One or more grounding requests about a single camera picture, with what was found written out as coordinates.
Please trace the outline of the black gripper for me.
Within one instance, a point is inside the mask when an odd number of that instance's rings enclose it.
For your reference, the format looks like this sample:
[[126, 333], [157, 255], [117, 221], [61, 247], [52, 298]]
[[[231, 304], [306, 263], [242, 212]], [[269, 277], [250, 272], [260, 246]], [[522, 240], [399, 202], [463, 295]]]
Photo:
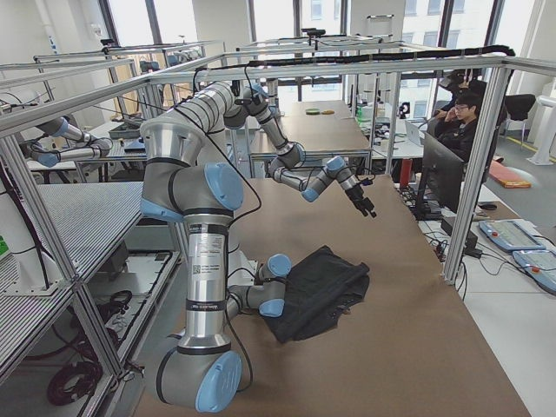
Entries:
[[364, 196], [361, 185], [368, 186], [373, 182], [364, 178], [363, 180], [358, 180], [354, 175], [351, 175], [348, 179], [342, 182], [342, 189], [345, 191], [349, 200], [353, 205], [364, 215], [370, 215], [372, 218], [377, 216], [374, 211], [374, 205], [368, 197]]

